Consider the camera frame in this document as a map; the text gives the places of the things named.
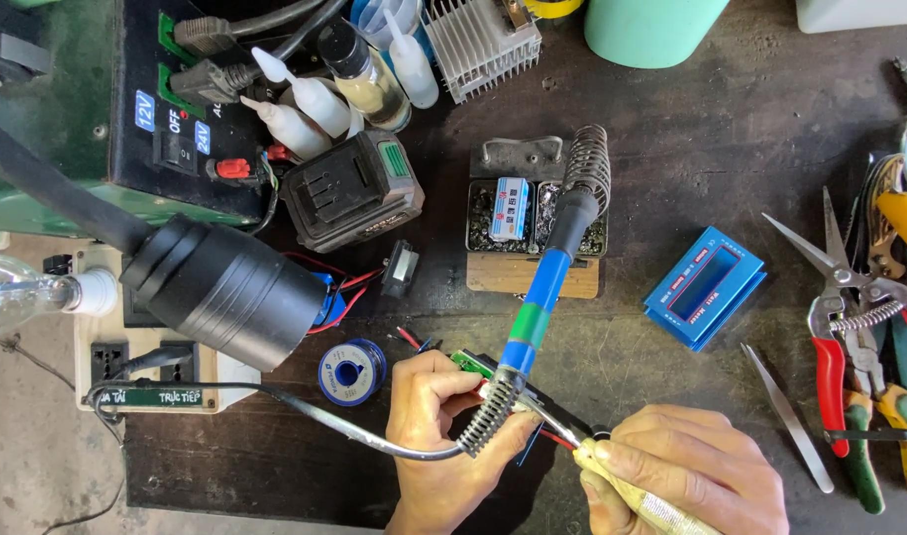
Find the heat sink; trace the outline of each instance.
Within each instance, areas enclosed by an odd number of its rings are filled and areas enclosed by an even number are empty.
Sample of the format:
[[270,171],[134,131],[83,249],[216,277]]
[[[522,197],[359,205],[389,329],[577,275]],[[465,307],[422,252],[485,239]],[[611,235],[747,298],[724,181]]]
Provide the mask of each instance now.
[[424,29],[458,104],[539,62],[542,35],[536,25],[512,30],[494,3],[500,1],[435,0],[424,11]]

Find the workbench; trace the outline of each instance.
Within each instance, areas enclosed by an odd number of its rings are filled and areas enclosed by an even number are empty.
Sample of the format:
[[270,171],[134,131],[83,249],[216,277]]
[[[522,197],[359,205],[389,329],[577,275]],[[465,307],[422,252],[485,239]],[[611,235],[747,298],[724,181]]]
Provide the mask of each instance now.
[[[907,533],[907,492],[895,444],[871,445],[887,512],[866,514],[826,444],[805,315],[823,280],[762,217],[823,244],[821,188],[845,217],[870,149],[891,148],[907,93],[889,61],[907,58],[907,27],[805,35],[788,0],[733,0],[684,64],[637,70],[592,54],[582,14],[542,27],[539,65],[455,107],[446,95],[401,133],[424,186],[424,214],[328,257],[364,272],[405,238],[421,254],[403,301],[373,296],[306,339],[263,381],[377,432],[389,381],[358,407],[335,407],[317,384],[323,352],[368,338],[390,361],[412,356],[395,325],[496,356],[521,302],[465,284],[464,226],[471,144],[560,135],[597,123],[612,164],[609,247],[600,295],[556,306],[531,383],[589,423],[614,426],[645,404],[724,412],[785,481],[794,534]],[[642,315],[641,301],[702,230],[714,225],[767,261],[769,277],[704,351],[694,353]],[[287,214],[266,232],[295,245]],[[837,484],[822,494],[803,467],[739,347],[756,347],[779,377]],[[393,460],[263,395],[215,417],[132,414],[126,423],[131,506],[286,518],[382,529],[398,498]],[[571,456],[540,440],[465,533],[588,533]]]

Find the digital display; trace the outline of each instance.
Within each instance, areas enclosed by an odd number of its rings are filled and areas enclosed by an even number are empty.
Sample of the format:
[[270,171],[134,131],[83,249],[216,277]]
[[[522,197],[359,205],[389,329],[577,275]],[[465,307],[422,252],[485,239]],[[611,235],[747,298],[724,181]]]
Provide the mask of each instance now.
[[668,309],[679,318],[688,321],[740,260],[738,255],[730,250],[719,248],[697,272],[691,283],[671,302]]

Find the concrete floor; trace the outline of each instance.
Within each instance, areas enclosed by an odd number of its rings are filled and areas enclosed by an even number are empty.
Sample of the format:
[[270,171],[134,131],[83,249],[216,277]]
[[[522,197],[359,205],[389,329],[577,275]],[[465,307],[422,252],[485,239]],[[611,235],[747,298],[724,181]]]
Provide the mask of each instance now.
[[[75,240],[12,235],[11,247],[4,253],[37,267],[44,257],[76,247]],[[22,347],[68,378],[74,377],[72,317],[38,317],[22,325],[19,333]],[[19,354],[0,349],[0,533],[39,533],[56,520],[100,510],[113,499],[122,477],[113,437],[92,413],[74,406],[66,384]],[[125,498],[96,520],[55,531],[60,535],[243,532],[378,533],[127,507]]]

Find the blue solder spool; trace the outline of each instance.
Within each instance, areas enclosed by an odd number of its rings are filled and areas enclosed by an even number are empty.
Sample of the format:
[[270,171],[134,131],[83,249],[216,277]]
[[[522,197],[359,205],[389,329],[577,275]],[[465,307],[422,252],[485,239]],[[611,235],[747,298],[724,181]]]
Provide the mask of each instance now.
[[387,375],[384,351],[363,338],[332,347],[318,365],[321,391],[342,407],[363,402],[381,387]]

